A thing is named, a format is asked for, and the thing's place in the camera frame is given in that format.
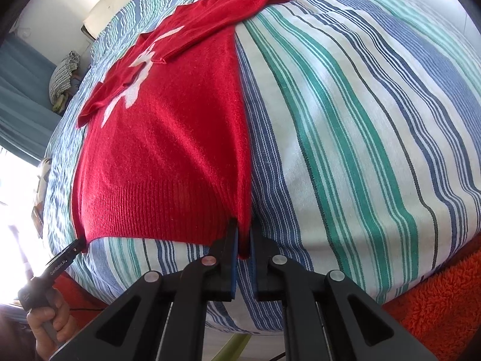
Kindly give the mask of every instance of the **finger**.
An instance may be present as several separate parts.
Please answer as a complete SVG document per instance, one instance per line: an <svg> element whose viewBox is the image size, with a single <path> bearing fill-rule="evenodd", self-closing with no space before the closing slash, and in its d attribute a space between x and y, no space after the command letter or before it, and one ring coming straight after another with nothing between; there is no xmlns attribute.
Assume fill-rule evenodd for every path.
<svg viewBox="0 0 481 361"><path fill-rule="evenodd" d="M64 303L65 300L62 296L62 293L60 293L57 289L54 288L54 303L57 308L60 308Z"/></svg>
<svg viewBox="0 0 481 361"><path fill-rule="evenodd" d="M43 329L42 323L52 320L55 316L55 312L52 308L37 308L31 310L27 315L27 321L32 329L32 333L39 343L46 344L47 346L54 346L54 342L51 340L47 332Z"/></svg>
<svg viewBox="0 0 481 361"><path fill-rule="evenodd" d="M55 311L50 307L35 308L27 314L27 322L33 329L42 326L42 323L52 320L55 316Z"/></svg>
<svg viewBox="0 0 481 361"><path fill-rule="evenodd" d="M73 316L69 316L66 325L57 333L57 339L60 342L66 342L70 340L74 334L78 331L77 321Z"/></svg>
<svg viewBox="0 0 481 361"><path fill-rule="evenodd" d="M58 350L58 346L55 345L53 342L51 345L45 345L37 341L35 349L37 350L37 353L41 359L48 361L52 354Z"/></svg>
<svg viewBox="0 0 481 361"><path fill-rule="evenodd" d="M68 303L66 302L63 302L62 304L59 303L59 307L54 319L54 329L57 331L60 331L67 324L69 316L70 316L70 306L68 305Z"/></svg>

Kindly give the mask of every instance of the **green stripe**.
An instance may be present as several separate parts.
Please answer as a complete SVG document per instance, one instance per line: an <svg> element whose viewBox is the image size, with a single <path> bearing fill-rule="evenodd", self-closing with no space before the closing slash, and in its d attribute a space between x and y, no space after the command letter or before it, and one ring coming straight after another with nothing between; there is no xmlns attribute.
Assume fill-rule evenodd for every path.
<svg viewBox="0 0 481 361"><path fill-rule="evenodd" d="M132 269L134 270L134 282L137 281L142 276L142 269L140 268L139 260L135 252L135 239L127 239L127 249L130 257L130 262Z"/></svg>
<svg viewBox="0 0 481 361"><path fill-rule="evenodd" d="M273 11L272 8L267 9L270 13ZM359 218L361 223L363 224L364 229L369 236L369 242L374 253L374 266L376 267L377 271L376 276L378 284L381 290L389 289L392 285L392 278L387 243L385 240L386 236L383 232L381 224L379 224L375 216L352 142L345 131L341 118L333 104L333 100L330 97L328 90L318 79L316 73L311 69L310 64L301 55L301 53L292 47L288 40L281 36L279 32L274 30L272 25L268 20L266 20L263 14L259 14L258 18L301 70L305 78L305 82L311 88L312 93L318 94L318 104L326 115L326 122L330 127L332 136L338 148L338 152L341 156L344 169L348 176L351 187L351 196L360 214ZM277 23L279 23L285 30L294 31L298 37L298 40L303 44L306 44L305 34L301 33L295 28L289 28L289 25L285 23L282 17L278 17L276 19Z"/></svg>
<svg viewBox="0 0 481 361"><path fill-rule="evenodd" d="M340 199L335 189L333 176L329 165L326 163L325 151L317 135L314 121L307 110L307 105L289 69L259 29L251 20L246 21L245 25L266 62L268 62L268 66L278 82L279 89L292 115L301 150L313 183L317 204L325 221L326 235L338 259L338 264L349 277L361 287L366 288L359 254L355 248L352 235L347 229L344 213L340 210ZM342 236L338 234L338 227L335 225L336 220L339 222L338 227Z"/></svg>
<svg viewBox="0 0 481 361"><path fill-rule="evenodd" d="M284 27L285 30L293 34L302 44L306 46L309 51L317 57L319 61L323 62L331 77L336 82L342 97L347 105L352 118L356 121L356 125L361 133L366 144L370 159L376 170L379 185L381 187L384 202L388 208L390 217L400 230L401 236L401 251L404 271L404 281L406 281L406 271L409 273L409 280L417 278L418 275L418 233L414 218L404 207L399 185L397 183L395 173L391 167L391 163L384 149L381 138L379 137L374 125L369 118L366 110L355 95L348 79L344 75L341 67L332 55L321 46L316 40L309 36L306 32L301 32L297 27L291 26L283 19L283 15L278 9L270 8L268 10L277 20L278 23ZM407 257L405 245L411 245L412 251L407 250ZM411 269L411 262L414 262L414 267Z"/></svg>
<svg viewBox="0 0 481 361"><path fill-rule="evenodd" d="M438 45L451 59L456 61L461 71L475 87L477 93L481 95L481 75L479 74L479 69L473 63L472 58L466 56L466 54L470 54L472 57L472 54L468 52L467 49L459 47L461 44L459 39L454 40L453 35L451 35L446 28L436 21L434 23L431 22L429 14L421 15L418 8L414 9L410 4L406 3L405 0L373 1L393 16L398 17L425 35L431 43Z"/></svg>
<svg viewBox="0 0 481 361"><path fill-rule="evenodd" d="M112 253L112 261L114 262L115 270L117 271L117 275L122 278L122 283L126 288L131 286L135 281L133 280L132 276L130 275L130 270L128 267L128 263L124 256L124 251L122 248L122 241L123 238L115 238L113 240L112 245L110 245L110 251Z"/></svg>
<svg viewBox="0 0 481 361"><path fill-rule="evenodd" d="M105 249L105 253L109 254L109 251L110 251L110 256L112 257L112 264L114 265L113 269L117 273L117 277L119 277L120 281L122 282L122 286L125 289L127 289L129 287L129 285L124 282L124 273L122 271L122 268L119 265L119 261L117 260L116 254L114 254L115 247L114 247L113 244L116 240L117 239L113 239L113 238L110 238L110 237L107 238L106 243L108 245L108 248Z"/></svg>

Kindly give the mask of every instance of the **bed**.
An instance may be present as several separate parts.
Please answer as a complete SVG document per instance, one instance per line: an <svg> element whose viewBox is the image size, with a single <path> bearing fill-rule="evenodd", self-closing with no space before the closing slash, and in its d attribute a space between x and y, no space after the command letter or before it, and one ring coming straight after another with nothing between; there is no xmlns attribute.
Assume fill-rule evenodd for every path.
<svg viewBox="0 0 481 361"><path fill-rule="evenodd" d="M75 239L70 195L83 104L140 33L194 1L131 0L99 33L91 69L47 148L44 241L53 255ZM253 216L283 254L321 273L340 268L384 303L479 231L481 62L452 23L419 0L292 0L238 24L236 47ZM207 251L103 238L68 272L111 303L146 271L178 271ZM253 300L247 261L236 295L209 305L207 327L280 333L280 305Z"/></svg>

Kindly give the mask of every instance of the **blue stripe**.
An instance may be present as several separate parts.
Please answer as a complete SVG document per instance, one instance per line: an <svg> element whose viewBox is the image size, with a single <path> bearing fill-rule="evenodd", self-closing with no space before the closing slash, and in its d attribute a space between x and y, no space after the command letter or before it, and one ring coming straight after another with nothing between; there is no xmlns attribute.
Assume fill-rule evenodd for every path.
<svg viewBox="0 0 481 361"><path fill-rule="evenodd" d="M159 259L160 268L162 274L175 273L177 271L177 265L172 258L172 242L166 242L165 240L155 240L157 244L157 257Z"/></svg>
<svg viewBox="0 0 481 361"><path fill-rule="evenodd" d="M452 62L442 55L432 43L417 35L408 24L384 12L371 1L337 1L353 9L368 12L384 31L398 40L419 61L458 111L476 146L478 158L481 160L481 107Z"/></svg>
<svg viewBox="0 0 481 361"><path fill-rule="evenodd" d="M299 6L299 8L301 9L301 11L303 12L308 12L307 9L304 9L302 6ZM306 20L303 19L302 16L299 16L298 17L299 20L303 21L305 24L307 24L308 26L314 28L314 26L307 22ZM371 90L371 88L368 86L367 82L364 80L364 78L361 76L361 74L359 73L357 67L355 66L355 63L353 62L352 58L349 56L349 54L345 51L344 48L342 48L342 46L340 45L340 43L333 37L331 36L329 33L323 31L322 29L316 29L317 31L319 32L322 32L324 33L324 35L326 35L327 37L329 37L338 47L340 50L343 51L344 55L346 56L346 58L350 61L350 63L352 64L354 70L356 71L359 79L362 81L362 83L364 84L364 86L366 87L366 89L369 91L369 93L371 93L371 95L373 96L373 98L376 100L376 102L379 104L380 108L382 109L382 111L386 114L386 117L388 118L388 120L390 121L391 123L391 127L393 128L393 131L395 132L395 135L396 137L398 138L399 140L399 143L400 145L402 146L403 148L403 153L405 154L405 157L406 157L406 160L408 161L408 164L409 164L409 168L411 170L411 173L412 173L412 177L413 177L413 181L416 185L416 188L417 188L417 193L418 193L418 197L419 197L419 200L421 202L421 204L430 212L431 216L432 216L432 220L433 220L433 223L434 223L434 234L435 234L435 245L434 245L434 257L433 257L433 263L432 263L432 267L434 268L436 266L436 260L437 260L437 250L438 250L438 243L437 243L437 235L438 235L438 225L437 225L437 220L436 220L436 217L434 215L434 212L433 210L426 205L426 203L424 202L423 198L422 198L422 195L421 195L421 192L420 192L420 188L419 188L419 185L418 185L418 179L417 179L417 176L415 174L415 171L414 171L414 167L412 165L412 162L406 152L406 148L405 146L403 145L403 142L401 141L401 137L399 135L399 132L396 128L396 126L394 125L392 119L390 118L388 112L386 111L386 109L384 108L383 104L381 103L381 101L379 100L379 98L376 96L376 94Z"/></svg>
<svg viewBox="0 0 481 361"><path fill-rule="evenodd" d="M117 282L110 269L105 252L104 239L95 239L90 243L88 246L88 254L85 257L85 263L89 268L88 271L103 282L102 288L107 289L108 293L112 296L109 302L114 301L115 298L124 292L124 289Z"/></svg>
<svg viewBox="0 0 481 361"><path fill-rule="evenodd" d="M427 105L430 107L430 109L434 113L434 117L438 122L438 126L440 129L444 132L444 135L448 138L448 142L450 143L451 148L453 149L453 154L456 157L456 165L458 166L458 173L460 169L463 169L463 167L460 165L460 163L463 163L462 161L459 160L459 157L462 156L465 159L466 163L466 170L465 173L460 176L460 182L462 188L467 191L474 199L477 207L477 211L479 213L479 190L476 188L474 185L473 177L472 177L472 171L470 168L470 163L469 159L467 157L467 151L466 148L461 140L461 137L459 136L458 132L456 131L454 125L452 124L451 120L449 119L449 116L447 115L446 110L444 109L443 105L437 98L435 98L432 94L426 95L427 89L425 88L424 84L420 82L418 78L415 77L415 74L412 72L410 67L403 61L403 59L385 42L385 40L382 38L382 36L373 28L369 23L367 23L364 18L362 18L360 15L355 13L354 11L345 11L341 10L323 0L307 0L309 1L312 5L314 5L316 8L319 8L320 10L323 10L325 12L329 11L336 11L338 14L346 17L356 25L358 25L360 28L362 28L364 31L366 31L368 34L370 34L371 39L373 40L374 44L376 45L376 48L378 51L383 54L383 56L386 58L386 60L393 66L404 78L406 79L406 82L410 85L410 87L419 94L420 97L423 98L423 100L427 103ZM292 2L291 4L293 5L298 5L301 9L307 12L307 9L303 8L299 2ZM446 165L443 161L443 157L441 154L441 151L435 141L432 139L432 137L429 135L429 133L426 131L425 126L422 124L422 119L415 109L414 105L410 102L409 97L403 92L403 90L400 88L400 86L395 83L393 80L389 78L389 76L382 70L382 68L379 66L375 58L371 55L369 50L363 45L362 40L358 36L357 33L352 32L349 30L346 26L344 26L341 23L337 23L334 19L329 17L329 15L317 15L317 14L312 14L310 12L311 16L316 17L318 21L323 23L324 25L329 25L339 33L342 33L351 43L354 49L356 49L363 59L363 61L366 63L367 67L369 68L371 74L388 90L393 98L396 100L398 106L400 107L401 112L403 113L407 123L410 126L411 133L413 134L414 139L416 140L417 144L421 148L422 152L425 155L425 158L427 160L428 166L430 167L430 173L433 178L436 178L437 176L437 170L442 169L441 175L446 176ZM411 30L406 29L406 34L410 36L409 41L404 40L403 44L405 45L406 43L410 44L411 38L417 38L417 35L413 33ZM373 67L377 68L377 73L374 73ZM407 76L404 74L403 69L407 71L410 76ZM412 77L415 77L415 80L417 80L417 84L424 89L425 93L422 93L421 91L416 88L416 86L412 82ZM397 95L394 94L394 90L391 90L391 88L396 89ZM443 125L441 118L439 118L439 112L434 110L434 106L432 104L432 101L437 102L438 108L441 108L441 113L444 114L445 119L448 121L448 125L451 128L451 136L450 132L447 130L447 128ZM408 110L410 110L410 113L414 115L415 118L417 118L417 121L411 123L410 121L410 114L408 113ZM426 148L423 145L423 140L418 138L419 134L423 140L426 140ZM457 136L457 140L452 137L452 134ZM455 148L455 142L458 142L458 145L461 148ZM437 155L437 159L431 159L429 151L433 152L435 155ZM459 198L457 195L453 193L451 188L448 185L448 181L439 181L438 183L434 183L434 188L436 195L438 198L444 202L450 211L451 218L453 219L452 221L452 242L451 242L451 251L450 253L453 254L457 248L460 246L460 244L466 239L467 233L463 232L464 230L467 230L467 215L466 215L466 207L464 203L462 202L461 198ZM447 194L450 196L451 200L448 200L444 195ZM456 226L456 217L458 217L460 223L459 226Z"/></svg>
<svg viewBox="0 0 481 361"><path fill-rule="evenodd" d="M260 219L262 233L276 240L283 254L313 270L309 254L302 245L301 230L282 173L272 124L237 36L236 50L251 140L253 213Z"/></svg>
<svg viewBox="0 0 481 361"><path fill-rule="evenodd" d="M240 261L237 265L238 276L237 284L239 284L240 293L244 298L247 310L251 315L254 325L261 331L282 331L282 303L278 301L258 302L254 298L253 278L251 260Z"/></svg>

